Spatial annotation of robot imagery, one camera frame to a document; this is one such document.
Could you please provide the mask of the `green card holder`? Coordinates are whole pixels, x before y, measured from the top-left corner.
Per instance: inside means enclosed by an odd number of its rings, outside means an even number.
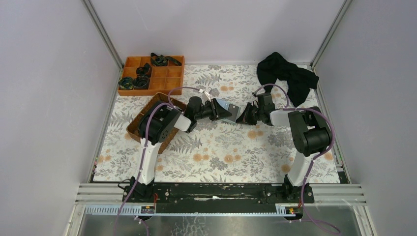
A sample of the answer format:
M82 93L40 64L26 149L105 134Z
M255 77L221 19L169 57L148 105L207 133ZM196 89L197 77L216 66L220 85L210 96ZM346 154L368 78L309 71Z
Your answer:
M223 118L222 121L231 124L236 124L236 120L238 118L238 115L240 114L241 107L223 99L217 99L217 102L223 109L225 109L228 113L231 114L230 116Z

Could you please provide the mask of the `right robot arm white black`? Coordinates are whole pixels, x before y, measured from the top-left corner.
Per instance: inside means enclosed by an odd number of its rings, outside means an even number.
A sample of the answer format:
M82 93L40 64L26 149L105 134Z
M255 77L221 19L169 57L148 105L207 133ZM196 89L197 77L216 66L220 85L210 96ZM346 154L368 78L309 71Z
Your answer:
M284 182L292 187L306 184L316 155L328 152L334 144L334 132L328 124L328 119L318 107L301 110L278 109L270 93L261 93L257 95L256 102L247 104L236 123L256 125L259 121L269 126L290 128L297 153L290 171L284 177Z

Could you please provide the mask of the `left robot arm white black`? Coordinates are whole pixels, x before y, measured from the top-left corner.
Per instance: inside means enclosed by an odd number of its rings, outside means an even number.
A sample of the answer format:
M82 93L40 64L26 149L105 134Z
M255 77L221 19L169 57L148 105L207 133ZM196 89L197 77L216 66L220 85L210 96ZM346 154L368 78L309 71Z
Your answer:
M209 118L216 121L231 116L232 113L223 108L215 98L203 103L201 98L193 96L184 111L167 102L157 101L138 125L142 157L137 181L148 185L154 180L159 149L174 129L190 133L200 119Z

